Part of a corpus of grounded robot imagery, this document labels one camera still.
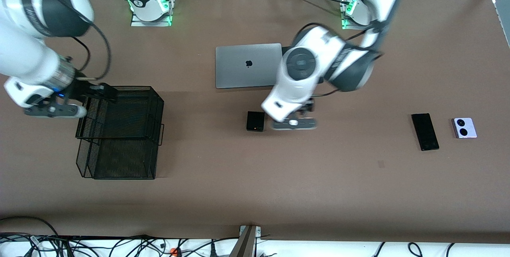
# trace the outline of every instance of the brown tabletop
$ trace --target brown tabletop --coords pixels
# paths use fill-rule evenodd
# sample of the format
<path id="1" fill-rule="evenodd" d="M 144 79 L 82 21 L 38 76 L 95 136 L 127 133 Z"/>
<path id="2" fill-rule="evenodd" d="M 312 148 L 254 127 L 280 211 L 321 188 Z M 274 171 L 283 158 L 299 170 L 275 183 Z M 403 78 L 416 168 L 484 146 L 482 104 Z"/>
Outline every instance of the brown tabletop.
<path id="1" fill-rule="evenodd" d="M 216 90 L 215 47 L 288 45 L 309 22 L 339 29 L 337 3 L 177 0 L 166 28 L 130 27 L 123 0 L 91 3 L 113 50 L 104 81 L 165 101 L 158 178 L 83 179 L 77 121 L 27 117 L 0 90 L 0 216 L 43 217 L 63 235 L 225 237 L 255 223 L 275 239 L 508 242 L 510 50 L 490 0 L 401 0 L 362 90 L 317 99 L 316 130 L 262 133 L 245 130 L 246 112 L 270 88 Z M 104 45 L 93 30 L 83 41 L 95 76 Z M 71 39 L 47 44 L 84 60 Z M 419 112 L 439 150 L 420 151 Z M 479 137 L 456 139 L 455 117 Z"/>

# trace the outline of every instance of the black smartphone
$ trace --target black smartphone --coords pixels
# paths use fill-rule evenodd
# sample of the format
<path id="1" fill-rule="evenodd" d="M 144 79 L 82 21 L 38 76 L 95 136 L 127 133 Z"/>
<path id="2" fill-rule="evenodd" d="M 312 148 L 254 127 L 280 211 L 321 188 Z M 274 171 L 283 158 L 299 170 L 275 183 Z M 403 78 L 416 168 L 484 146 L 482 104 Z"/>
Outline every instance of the black smartphone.
<path id="1" fill-rule="evenodd" d="M 264 131 L 265 120 L 266 120 L 265 112 L 248 112 L 248 119 L 246 120 L 246 130 Z"/>
<path id="2" fill-rule="evenodd" d="M 422 151 L 439 149 L 430 114 L 411 115 Z"/>

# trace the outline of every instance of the mesh basket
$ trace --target mesh basket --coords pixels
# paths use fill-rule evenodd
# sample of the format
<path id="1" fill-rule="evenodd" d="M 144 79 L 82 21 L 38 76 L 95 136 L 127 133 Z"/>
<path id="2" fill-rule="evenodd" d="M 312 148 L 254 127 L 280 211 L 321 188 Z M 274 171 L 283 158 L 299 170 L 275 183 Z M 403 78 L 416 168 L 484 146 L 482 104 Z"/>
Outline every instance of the mesh basket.
<path id="1" fill-rule="evenodd" d="M 164 101 L 149 86 L 116 86 L 116 103 L 87 98 L 76 164 L 82 177 L 155 179 Z"/>

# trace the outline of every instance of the basket handle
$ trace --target basket handle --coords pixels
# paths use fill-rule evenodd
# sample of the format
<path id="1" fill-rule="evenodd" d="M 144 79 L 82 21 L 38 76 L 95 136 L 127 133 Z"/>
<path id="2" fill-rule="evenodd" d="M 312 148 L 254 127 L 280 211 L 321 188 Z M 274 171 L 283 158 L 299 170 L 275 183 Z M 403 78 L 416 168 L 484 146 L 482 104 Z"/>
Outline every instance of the basket handle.
<path id="1" fill-rule="evenodd" d="M 161 138 L 158 146 L 161 146 L 163 144 L 163 134 L 165 133 L 165 124 L 161 124 Z"/>

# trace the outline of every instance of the laptop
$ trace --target laptop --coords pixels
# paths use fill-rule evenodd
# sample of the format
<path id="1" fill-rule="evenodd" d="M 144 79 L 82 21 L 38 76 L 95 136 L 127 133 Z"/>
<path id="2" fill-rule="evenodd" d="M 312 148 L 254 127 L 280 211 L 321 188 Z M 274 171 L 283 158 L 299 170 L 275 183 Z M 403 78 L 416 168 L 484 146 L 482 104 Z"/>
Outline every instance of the laptop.
<path id="1" fill-rule="evenodd" d="M 281 61 L 279 43 L 216 47 L 216 88 L 274 86 Z"/>

